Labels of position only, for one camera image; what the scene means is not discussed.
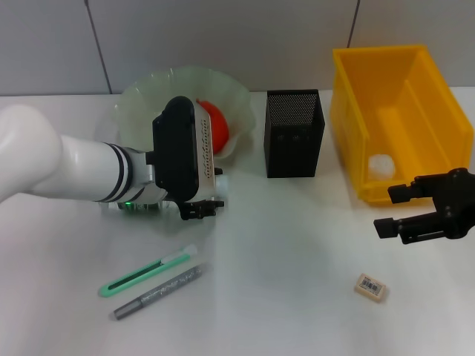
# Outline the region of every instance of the white tabletop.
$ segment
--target white tabletop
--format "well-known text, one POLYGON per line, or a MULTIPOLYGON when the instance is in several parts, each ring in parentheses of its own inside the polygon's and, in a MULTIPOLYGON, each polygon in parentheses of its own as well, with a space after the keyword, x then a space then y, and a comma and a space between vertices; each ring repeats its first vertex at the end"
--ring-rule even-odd
MULTIPOLYGON (((474 88, 454 89, 475 123, 474 88)), ((370 208, 345 177, 327 127, 315 178, 267 179, 265 93, 234 159, 215 218, 105 217, 93 202, 19 194, 0 205, 0 355, 473 355, 475 231, 456 241, 380 240, 373 220, 432 209, 370 208), (212 266, 199 280, 117 322, 108 315, 156 286, 111 298, 98 288, 194 242, 212 266), (360 273, 386 283, 377 304, 360 273)), ((64 134, 98 138, 117 96, 0 98, 28 103, 64 134)))

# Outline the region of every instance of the yellow storage crate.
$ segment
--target yellow storage crate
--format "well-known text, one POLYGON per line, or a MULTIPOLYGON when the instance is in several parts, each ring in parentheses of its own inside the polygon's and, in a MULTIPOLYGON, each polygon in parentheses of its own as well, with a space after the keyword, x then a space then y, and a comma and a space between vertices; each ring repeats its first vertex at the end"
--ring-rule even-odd
POLYGON ((361 199, 390 202, 391 185, 468 167, 473 128, 425 46, 338 49, 333 60, 335 143, 361 199), (377 154, 393 159, 392 179, 368 174, 377 154))

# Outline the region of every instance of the mesh pen cup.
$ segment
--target mesh pen cup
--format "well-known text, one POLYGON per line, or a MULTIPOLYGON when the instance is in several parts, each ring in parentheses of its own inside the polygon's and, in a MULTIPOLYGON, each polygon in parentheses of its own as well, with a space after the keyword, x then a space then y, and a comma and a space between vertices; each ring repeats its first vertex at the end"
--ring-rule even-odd
POLYGON ((324 128, 318 90, 268 91, 264 134, 267 177, 315 176, 324 128))

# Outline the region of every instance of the red ball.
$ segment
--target red ball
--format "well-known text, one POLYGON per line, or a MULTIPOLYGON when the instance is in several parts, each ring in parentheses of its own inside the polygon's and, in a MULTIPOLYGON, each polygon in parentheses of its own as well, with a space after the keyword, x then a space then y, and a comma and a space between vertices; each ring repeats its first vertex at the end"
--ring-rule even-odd
POLYGON ((223 113, 211 102, 196 100, 209 114, 211 120, 211 138, 213 142, 213 154, 219 153, 229 139, 229 129, 223 113))

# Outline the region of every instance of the green utility knife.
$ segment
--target green utility knife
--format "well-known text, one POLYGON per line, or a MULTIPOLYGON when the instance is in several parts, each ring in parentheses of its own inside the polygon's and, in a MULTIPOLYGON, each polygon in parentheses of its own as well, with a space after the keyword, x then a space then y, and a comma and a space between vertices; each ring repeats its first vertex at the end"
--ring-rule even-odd
POLYGON ((126 274, 125 276, 102 286, 99 290, 99 294, 101 297, 110 297, 111 295, 132 287, 133 285, 159 274, 160 272, 166 271, 173 266, 189 260, 191 256, 194 256, 197 253, 198 250, 195 245, 183 247, 168 256, 162 257, 159 260, 149 263, 136 271, 126 274))

